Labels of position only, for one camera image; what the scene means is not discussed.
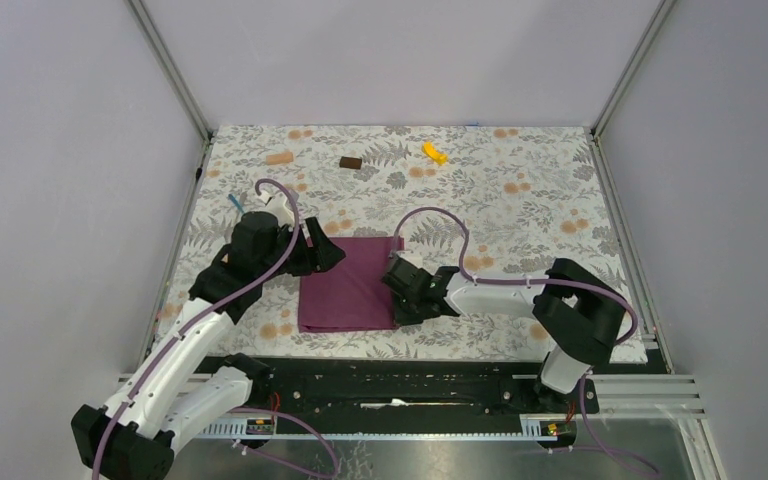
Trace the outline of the purple cloth napkin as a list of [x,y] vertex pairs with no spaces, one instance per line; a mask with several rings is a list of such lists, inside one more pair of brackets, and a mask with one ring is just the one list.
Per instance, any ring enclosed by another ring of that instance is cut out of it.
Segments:
[[297,326],[306,333],[386,331],[395,328],[391,292],[381,282],[390,237],[338,237],[346,258],[332,270],[301,279]]

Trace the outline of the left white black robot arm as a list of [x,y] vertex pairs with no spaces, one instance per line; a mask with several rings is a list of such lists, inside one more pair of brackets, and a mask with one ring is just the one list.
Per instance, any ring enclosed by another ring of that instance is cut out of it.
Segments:
[[176,454],[214,420],[242,407],[280,405],[272,369],[242,353],[224,357],[208,381],[180,393],[212,345],[262,296],[266,281],[324,273],[346,257],[314,217],[283,222],[246,213],[189,290],[173,326],[137,371],[101,407],[71,420],[80,458],[95,479],[162,479]]

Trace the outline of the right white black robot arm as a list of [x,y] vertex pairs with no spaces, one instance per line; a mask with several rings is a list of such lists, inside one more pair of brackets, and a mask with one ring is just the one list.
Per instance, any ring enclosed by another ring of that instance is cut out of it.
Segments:
[[528,318],[540,324],[555,346],[543,361],[533,386],[535,402],[557,412],[592,368],[610,360],[629,302],[566,258],[556,259],[537,276],[483,278],[456,266],[430,273],[396,255],[381,279],[393,298],[399,326],[439,317],[477,314]]

